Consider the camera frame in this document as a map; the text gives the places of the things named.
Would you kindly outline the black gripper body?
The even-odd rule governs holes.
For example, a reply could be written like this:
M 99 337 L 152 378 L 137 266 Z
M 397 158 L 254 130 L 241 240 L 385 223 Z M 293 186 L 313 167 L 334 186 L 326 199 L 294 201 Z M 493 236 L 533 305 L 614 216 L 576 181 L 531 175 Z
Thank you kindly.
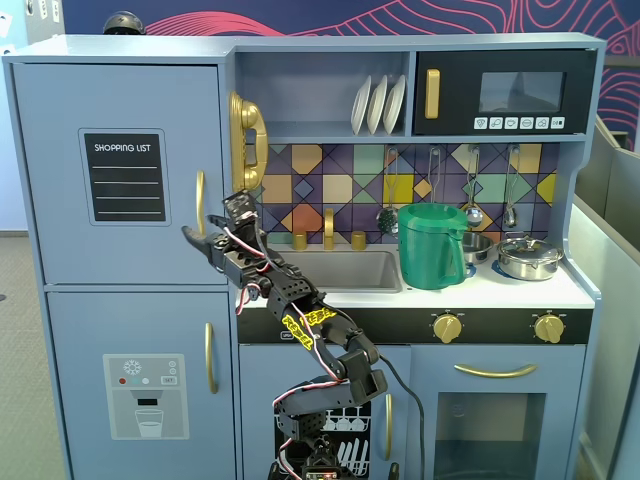
M 263 246 L 266 246 L 266 237 L 257 225 L 257 220 L 248 220 L 235 229 L 232 227 L 229 234 L 221 232 L 213 236 L 216 246 L 224 252 L 224 263 L 222 266 L 212 267 L 239 289 L 270 291 L 272 282 L 267 273 L 271 270 L 271 265 L 258 242 L 262 240 Z

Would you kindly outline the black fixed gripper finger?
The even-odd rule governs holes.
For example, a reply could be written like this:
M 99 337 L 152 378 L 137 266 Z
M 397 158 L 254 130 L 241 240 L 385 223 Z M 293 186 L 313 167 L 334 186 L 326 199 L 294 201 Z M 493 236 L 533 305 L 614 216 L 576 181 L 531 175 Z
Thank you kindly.
M 212 235 L 205 236 L 194 229 L 183 226 L 181 232 L 185 240 L 197 251 L 202 253 L 211 266 L 222 266 L 224 263 L 224 252 L 216 246 Z

